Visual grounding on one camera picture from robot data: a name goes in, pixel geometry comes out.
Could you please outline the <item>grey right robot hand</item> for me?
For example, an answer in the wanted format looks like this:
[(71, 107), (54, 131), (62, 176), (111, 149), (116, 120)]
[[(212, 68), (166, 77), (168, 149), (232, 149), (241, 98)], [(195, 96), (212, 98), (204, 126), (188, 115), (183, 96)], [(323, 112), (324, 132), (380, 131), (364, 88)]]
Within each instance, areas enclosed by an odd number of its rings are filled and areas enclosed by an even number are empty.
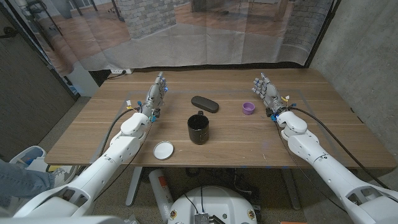
[(265, 73), (261, 72), (261, 78), (255, 78), (253, 84), (252, 91), (260, 97), (266, 106), (267, 117), (276, 118), (286, 111), (286, 106), (280, 93)]

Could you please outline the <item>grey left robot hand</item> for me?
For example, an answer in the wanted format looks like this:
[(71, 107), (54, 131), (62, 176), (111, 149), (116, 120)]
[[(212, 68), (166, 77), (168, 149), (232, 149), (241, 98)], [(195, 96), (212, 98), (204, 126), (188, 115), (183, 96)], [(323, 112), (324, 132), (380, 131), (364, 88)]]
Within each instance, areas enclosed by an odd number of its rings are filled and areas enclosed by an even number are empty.
[(141, 113), (148, 116), (151, 122), (160, 117), (160, 107), (164, 105), (164, 96), (167, 91), (167, 81), (164, 73), (160, 72), (147, 92), (145, 102), (141, 106)]

